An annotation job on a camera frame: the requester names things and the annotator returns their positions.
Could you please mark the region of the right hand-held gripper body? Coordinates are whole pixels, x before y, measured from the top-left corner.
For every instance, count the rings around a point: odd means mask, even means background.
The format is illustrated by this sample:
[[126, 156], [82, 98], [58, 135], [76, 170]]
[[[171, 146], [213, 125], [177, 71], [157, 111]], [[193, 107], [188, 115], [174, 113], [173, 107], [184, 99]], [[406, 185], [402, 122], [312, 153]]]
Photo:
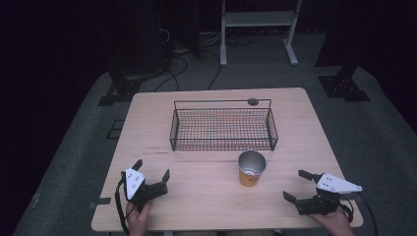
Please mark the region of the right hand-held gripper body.
[[317, 194], [310, 199], [297, 200], [294, 204], [300, 215], [335, 212], [341, 207], [348, 215], [354, 212], [353, 206], [341, 203], [342, 194], [359, 193], [362, 187], [329, 173], [319, 174], [321, 180], [316, 184]]

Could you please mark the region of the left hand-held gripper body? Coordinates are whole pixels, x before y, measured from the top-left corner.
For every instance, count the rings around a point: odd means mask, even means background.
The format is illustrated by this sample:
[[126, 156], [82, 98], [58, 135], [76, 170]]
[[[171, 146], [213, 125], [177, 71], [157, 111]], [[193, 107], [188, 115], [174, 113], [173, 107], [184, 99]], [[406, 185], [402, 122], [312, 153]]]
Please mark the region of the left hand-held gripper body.
[[126, 184], [125, 195], [128, 202], [135, 204], [138, 210], [142, 210], [144, 205], [160, 196], [166, 195], [167, 182], [160, 182], [147, 185], [146, 176], [132, 168], [125, 172]]

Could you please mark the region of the person's left hand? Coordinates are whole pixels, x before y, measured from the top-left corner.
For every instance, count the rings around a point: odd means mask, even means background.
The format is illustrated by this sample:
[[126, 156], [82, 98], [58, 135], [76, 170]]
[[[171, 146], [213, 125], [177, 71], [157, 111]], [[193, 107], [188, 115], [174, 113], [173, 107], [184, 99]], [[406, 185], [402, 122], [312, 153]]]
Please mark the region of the person's left hand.
[[142, 210], [131, 202], [127, 202], [126, 211], [129, 236], [147, 236], [149, 225], [149, 212], [153, 201], [147, 202]]

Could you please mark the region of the person's right hand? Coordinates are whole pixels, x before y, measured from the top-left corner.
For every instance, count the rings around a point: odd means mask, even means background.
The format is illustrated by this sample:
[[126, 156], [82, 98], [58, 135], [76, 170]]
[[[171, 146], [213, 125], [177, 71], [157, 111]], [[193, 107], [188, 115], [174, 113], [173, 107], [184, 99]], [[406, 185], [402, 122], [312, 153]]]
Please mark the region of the person's right hand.
[[345, 211], [339, 206], [335, 212], [322, 214], [309, 214], [324, 227], [331, 236], [355, 236]]

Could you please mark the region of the orange paper cup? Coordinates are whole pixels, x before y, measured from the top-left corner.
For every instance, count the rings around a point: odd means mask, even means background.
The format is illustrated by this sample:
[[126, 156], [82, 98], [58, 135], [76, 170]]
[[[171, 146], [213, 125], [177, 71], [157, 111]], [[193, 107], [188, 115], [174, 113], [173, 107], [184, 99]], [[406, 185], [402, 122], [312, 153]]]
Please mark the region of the orange paper cup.
[[255, 150], [242, 152], [238, 157], [237, 163], [239, 181], [245, 187], [256, 186], [267, 168], [267, 160], [261, 153]]

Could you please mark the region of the black stand with base plate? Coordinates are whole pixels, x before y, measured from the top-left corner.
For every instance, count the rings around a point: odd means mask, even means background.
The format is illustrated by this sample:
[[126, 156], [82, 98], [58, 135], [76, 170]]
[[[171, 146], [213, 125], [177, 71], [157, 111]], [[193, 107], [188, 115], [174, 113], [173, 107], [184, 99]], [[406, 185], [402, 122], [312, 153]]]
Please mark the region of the black stand with base plate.
[[111, 84], [97, 105], [111, 106], [115, 102], [131, 101], [142, 83], [159, 77], [167, 67], [168, 61], [164, 57], [160, 60], [145, 59], [145, 64], [141, 65], [118, 50], [107, 64]]
[[316, 63], [317, 67], [340, 67], [335, 75], [319, 76], [329, 98], [344, 98], [350, 102], [370, 100], [353, 80], [360, 62], [357, 37], [352, 28], [344, 20], [333, 20]]

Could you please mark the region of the white metal stand frame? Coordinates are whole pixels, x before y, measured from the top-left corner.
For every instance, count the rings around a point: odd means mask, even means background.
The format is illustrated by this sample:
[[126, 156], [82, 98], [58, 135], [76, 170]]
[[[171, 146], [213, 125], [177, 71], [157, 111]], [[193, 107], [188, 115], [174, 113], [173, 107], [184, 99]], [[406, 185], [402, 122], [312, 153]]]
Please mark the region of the white metal stand frame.
[[219, 64], [227, 65], [226, 30], [230, 28], [255, 27], [289, 27], [289, 33], [283, 39], [283, 45], [291, 66], [299, 64], [292, 47], [292, 40], [296, 30], [303, 0], [296, 0], [293, 11], [276, 12], [227, 12], [226, 0], [222, 0], [220, 21]]

